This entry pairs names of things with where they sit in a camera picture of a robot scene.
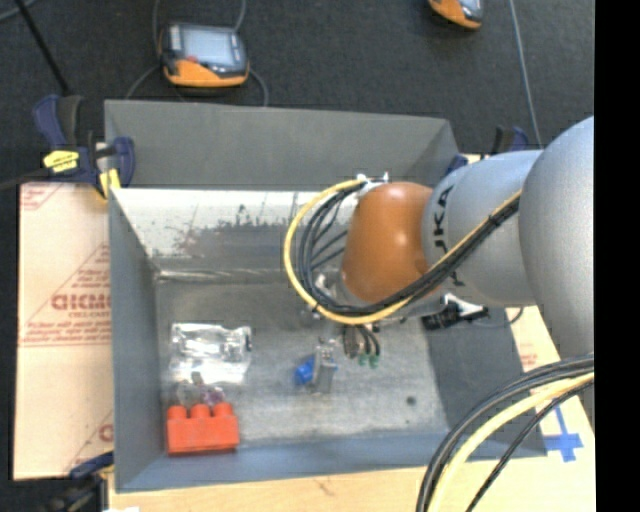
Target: blue tape cross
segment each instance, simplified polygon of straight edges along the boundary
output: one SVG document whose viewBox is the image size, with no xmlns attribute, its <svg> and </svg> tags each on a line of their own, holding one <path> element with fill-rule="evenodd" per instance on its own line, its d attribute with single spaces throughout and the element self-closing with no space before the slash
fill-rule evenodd
<svg viewBox="0 0 640 512">
<path fill-rule="evenodd" d="M 570 434 L 567 431 L 567 425 L 564 422 L 562 411 L 560 407 L 555 407 L 556 416 L 558 417 L 558 423 L 560 424 L 560 434 L 551 436 L 542 436 L 545 448 L 549 450 L 559 450 L 562 455 L 563 462 L 573 462 L 576 460 L 576 454 L 574 450 L 576 448 L 582 448 L 584 445 L 580 440 L 579 434 Z"/>
</svg>

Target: orange block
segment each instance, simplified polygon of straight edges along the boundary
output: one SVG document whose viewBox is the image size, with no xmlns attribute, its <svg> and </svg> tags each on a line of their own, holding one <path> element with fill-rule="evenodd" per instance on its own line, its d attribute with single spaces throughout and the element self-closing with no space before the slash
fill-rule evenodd
<svg viewBox="0 0 640 512">
<path fill-rule="evenodd" d="M 189 411 L 182 405 L 167 410 L 167 451 L 182 453 L 231 450 L 240 443 L 238 418 L 228 402 L 211 408 L 196 404 Z"/>
</svg>

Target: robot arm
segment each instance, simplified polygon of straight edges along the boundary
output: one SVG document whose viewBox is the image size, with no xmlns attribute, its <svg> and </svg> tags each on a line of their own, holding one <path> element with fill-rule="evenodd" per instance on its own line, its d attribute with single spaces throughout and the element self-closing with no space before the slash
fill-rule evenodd
<svg viewBox="0 0 640 512">
<path fill-rule="evenodd" d="M 562 357 L 593 351 L 593 133 L 589 118 L 544 151 L 493 156 L 434 189 L 375 184 L 350 219 L 332 291 L 314 290 L 309 269 L 296 289 L 316 312 L 349 325 L 433 314 L 450 294 L 471 305 L 537 304 Z M 339 203 L 363 186 L 323 194 Z M 288 241 L 285 263 L 291 233 Z M 431 279 L 436 269 L 442 275 Z"/>
</svg>

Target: dark carpet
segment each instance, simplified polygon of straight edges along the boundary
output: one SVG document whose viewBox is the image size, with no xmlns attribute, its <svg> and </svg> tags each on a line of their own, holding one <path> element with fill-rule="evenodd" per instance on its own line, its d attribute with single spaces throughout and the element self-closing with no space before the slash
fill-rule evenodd
<svg viewBox="0 0 640 512">
<path fill-rule="evenodd" d="M 154 65 L 153 0 L 39 0 L 30 11 L 73 92 L 84 96 L 78 134 L 103 130 L 102 102 L 123 98 Z M 519 126 L 546 145 L 594 114 L 595 0 L 486 0 L 477 32 L 438 18 L 425 0 L 248 0 L 240 33 L 273 107 L 435 116 L 463 152 L 488 151 L 495 128 Z M 0 0 L 0 13 L 15 4 Z M 239 0 L 162 3 L 169 18 L 233 25 Z M 31 120 L 60 92 L 27 25 L 0 14 L 0 181 L 40 167 L 46 150 Z M 520 55 L 526 64 L 528 88 Z M 251 79 L 206 101 L 257 105 Z M 135 97 L 179 101 L 158 72 Z M 11 482 L 15 398 L 16 190 L 0 192 L 0 511 L 34 510 L 68 484 Z"/>
</svg>

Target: handheld device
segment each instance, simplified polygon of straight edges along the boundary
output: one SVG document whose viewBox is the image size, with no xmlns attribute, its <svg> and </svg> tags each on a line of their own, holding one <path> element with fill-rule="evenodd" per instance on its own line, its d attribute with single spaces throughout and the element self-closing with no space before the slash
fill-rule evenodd
<svg viewBox="0 0 640 512">
<path fill-rule="evenodd" d="M 462 27 L 478 29 L 482 25 L 483 0 L 429 0 L 440 16 Z"/>
<path fill-rule="evenodd" d="M 233 87 L 249 76 L 245 46 L 232 28 L 170 23 L 159 51 L 165 77 L 179 87 Z"/>
</svg>

